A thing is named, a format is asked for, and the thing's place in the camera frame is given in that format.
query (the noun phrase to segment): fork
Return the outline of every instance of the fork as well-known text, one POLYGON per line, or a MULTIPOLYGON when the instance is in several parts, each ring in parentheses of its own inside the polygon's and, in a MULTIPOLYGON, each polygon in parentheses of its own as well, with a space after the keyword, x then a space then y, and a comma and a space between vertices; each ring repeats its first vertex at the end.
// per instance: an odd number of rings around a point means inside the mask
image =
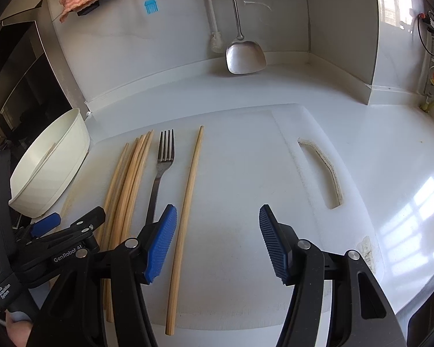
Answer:
POLYGON ((145 224, 152 224, 154 221, 159 183, 161 182, 161 178, 164 172, 167 171, 174 162, 174 157, 174 130, 172 129, 172 134, 170 133, 170 130, 165 130, 161 132, 161 139, 159 140, 158 164, 156 166, 157 173, 155 181, 153 183, 153 190, 151 190, 151 198, 149 199, 148 212, 146 214, 145 224))

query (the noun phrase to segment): fork tine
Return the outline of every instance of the fork tine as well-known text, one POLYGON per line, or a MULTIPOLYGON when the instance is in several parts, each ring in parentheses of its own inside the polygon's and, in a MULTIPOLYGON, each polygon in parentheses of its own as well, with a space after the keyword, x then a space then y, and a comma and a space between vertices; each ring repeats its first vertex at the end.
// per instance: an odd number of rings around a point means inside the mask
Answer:
POLYGON ((167 160, 170 160, 170 130, 167 132, 167 160))
POLYGON ((162 159, 162 132, 161 132, 161 138, 159 140, 158 162, 160 162, 161 159, 162 159))
POLYGON ((175 157, 174 130, 172 129, 172 155, 171 155, 171 159, 174 160, 174 157, 175 157))
POLYGON ((167 131, 164 131, 164 145, 162 146, 162 161, 165 161, 165 155, 166 155, 166 151, 165 151, 165 146, 167 145, 167 141, 165 140, 165 135, 167 134, 167 131))

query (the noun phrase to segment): green pipe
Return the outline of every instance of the green pipe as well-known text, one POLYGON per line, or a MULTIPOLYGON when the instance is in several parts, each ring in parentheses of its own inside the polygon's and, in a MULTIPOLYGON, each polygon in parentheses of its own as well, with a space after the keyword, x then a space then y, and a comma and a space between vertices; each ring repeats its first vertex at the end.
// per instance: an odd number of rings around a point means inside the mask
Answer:
POLYGON ((432 101, 431 103, 428 103, 428 102, 424 103, 424 104, 421 106, 421 109, 422 109, 424 112, 429 112, 429 111, 431 110, 432 107, 434 107, 434 101, 432 101))

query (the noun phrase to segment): metal screw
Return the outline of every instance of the metal screw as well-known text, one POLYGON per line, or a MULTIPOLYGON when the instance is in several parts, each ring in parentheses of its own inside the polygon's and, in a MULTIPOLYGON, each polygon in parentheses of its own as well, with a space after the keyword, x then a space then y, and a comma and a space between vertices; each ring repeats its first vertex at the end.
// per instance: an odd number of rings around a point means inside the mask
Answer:
POLYGON ((137 239, 128 239, 125 242, 125 246, 132 249, 135 248, 138 245, 138 240, 137 239))
POLYGON ((299 247, 299 248, 301 248, 301 249, 305 249, 305 250, 307 250, 307 249, 310 249, 310 243, 307 241, 307 240, 299 240, 298 242, 297 242, 297 246, 299 247))
POLYGON ((88 254, 88 250, 86 250, 85 248, 81 248, 75 253, 75 256, 77 258, 84 258, 87 256, 87 254, 88 254))
POLYGON ((349 257, 352 258, 354 261, 357 261, 360 258, 360 254, 355 250, 349 250, 348 253, 349 257))

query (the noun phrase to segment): oval plastic bowl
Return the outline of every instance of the oval plastic bowl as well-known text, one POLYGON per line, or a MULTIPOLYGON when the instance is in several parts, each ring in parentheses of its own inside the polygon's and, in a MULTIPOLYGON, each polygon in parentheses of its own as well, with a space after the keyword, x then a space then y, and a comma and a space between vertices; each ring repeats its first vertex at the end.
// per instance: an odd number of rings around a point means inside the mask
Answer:
POLYGON ((45 213, 82 165, 90 137, 80 110, 58 117, 30 145, 14 170, 8 204, 31 218, 45 213))

